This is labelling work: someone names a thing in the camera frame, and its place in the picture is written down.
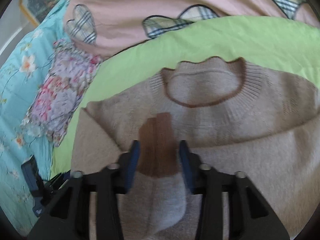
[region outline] neckline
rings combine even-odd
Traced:
[[[194,65],[193,75],[203,71],[199,66],[201,63],[215,60],[222,60],[220,57],[211,57],[203,62],[193,63],[183,61],[181,63],[190,63]],[[151,90],[154,105],[152,113],[169,112],[172,115],[172,123],[181,124],[190,128],[206,128],[215,125],[226,125],[240,122],[241,119],[252,109],[259,97],[263,84],[263,68],[243,58],[225,62],[227,64],[239,63],[241,67],[241,85],[239,88],[227,96],[211,103],[189,105],[172,98],[168,93],[167,82],[164,79],[164,72],[172,72],[172,75],[179,73],[179,67],[174,69],[163,68],[159,73],[149,79],[149,88]]]

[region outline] pink blanket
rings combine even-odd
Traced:
[[[70,0],[64,24],[76,46],[106,59],[167,31],[228,15],[286,17],[320,27],[305,0]]]

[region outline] metal bolt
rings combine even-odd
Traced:
[[[239,179],[244,179],[247,176],[243,171],[237,171],[235,175]]]
[[[211,166],[210,166],[209,164],[205,164],[205,163],[201,164],[201,165],[199,166],[199,168],[200,168],[201,170],[203,170],[203,171],[209,171],[209,170],[211,170]]]
[[[111,163],[108,165],[109,170],[117,170],[119,169],[120,165],[118,163]]]
[[[73,171],[70,173],[70,177],[72,178],[79,179],[79,178],[82,178],[82,176],[83,176],[82,171]]]

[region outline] yellow border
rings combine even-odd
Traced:
[[[22,0],[19,0],[20,11],[25,15],[29,22],[32,23],[34,27],[39,26],[39,22],[32,16],[31,12],[23,5]]]

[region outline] green blanket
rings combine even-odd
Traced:
[[[163,67],[182,60],[200,62],[211,56],[246,60],[298,74],[320,88],[320,30],[277,17],[230,16],[196,22],[130,48],[102,63],[80,107],[109,98]],[[70,169],[79,117],[74,113],[68,133],[53,151],[51,177]]]

